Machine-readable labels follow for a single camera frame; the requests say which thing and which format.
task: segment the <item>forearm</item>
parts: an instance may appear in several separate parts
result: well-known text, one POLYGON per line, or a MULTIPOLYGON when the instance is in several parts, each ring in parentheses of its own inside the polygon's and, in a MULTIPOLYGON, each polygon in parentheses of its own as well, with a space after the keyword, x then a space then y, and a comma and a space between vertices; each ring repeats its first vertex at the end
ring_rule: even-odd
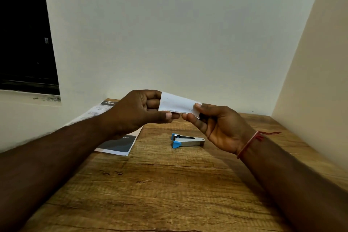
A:
POLYGON ((265 138, 242 161, 299 231, 348 230, 348 194, 265 138))
POLYGON ((97 117, 0 154, 0 230, 17 229, 108 137, 97 117))

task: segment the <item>table surface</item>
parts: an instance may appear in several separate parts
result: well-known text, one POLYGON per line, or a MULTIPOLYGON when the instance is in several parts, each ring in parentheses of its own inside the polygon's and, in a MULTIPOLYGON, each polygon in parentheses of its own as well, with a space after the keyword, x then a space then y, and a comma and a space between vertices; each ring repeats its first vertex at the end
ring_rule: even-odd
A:
MULTIPOLYGON (((348 189, 348 174, 269 116, 241 114, 303 163, 348 189)), ((147 124, 128 156, 94 152, 22 231, 292 231, 235 155, 171 147, 171 134, 204 137, 182 119, 147 124)))

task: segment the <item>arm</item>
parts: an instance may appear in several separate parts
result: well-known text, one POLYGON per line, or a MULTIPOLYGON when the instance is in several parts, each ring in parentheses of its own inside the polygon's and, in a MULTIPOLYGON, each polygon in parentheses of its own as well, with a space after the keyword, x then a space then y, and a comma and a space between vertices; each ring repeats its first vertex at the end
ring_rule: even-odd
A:
POLYGON ((170 123, 158 111, 161 92, 132 91, 102 115, 0 154, 0 231, 19 229, 102 142, 146 123, 170 123))
MULTIPOLYGON (((228 107, 196 104, 196 108, 207 118, 183 114, 183 119, 224 151, 238 154, 256 132, 228 107)), ((348 231, 348 193, 271 140, 253 141, 241 160, 297 230, 348 231)))

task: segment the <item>fingernail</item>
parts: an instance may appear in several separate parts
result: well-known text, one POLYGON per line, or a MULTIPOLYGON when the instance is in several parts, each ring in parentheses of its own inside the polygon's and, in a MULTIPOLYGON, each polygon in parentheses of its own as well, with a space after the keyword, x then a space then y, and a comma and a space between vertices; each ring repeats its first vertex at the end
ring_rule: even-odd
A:
POLYGON ((172 112, 166 113, 166 119, 171 119, 172 118, 172 112))

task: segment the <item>white wall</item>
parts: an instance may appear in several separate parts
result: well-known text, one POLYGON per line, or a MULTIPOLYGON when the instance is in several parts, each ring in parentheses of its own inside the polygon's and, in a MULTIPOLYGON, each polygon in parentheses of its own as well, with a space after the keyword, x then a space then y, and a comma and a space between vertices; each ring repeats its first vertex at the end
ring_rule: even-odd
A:
POLYGON ((132 89, 270 115, 313 2, 47 0, 62 106, 2 103, 1 142, 46 133, 132 89))
POLYGON ((315 0, 272 117, 348 170, 348 0, 315 0))

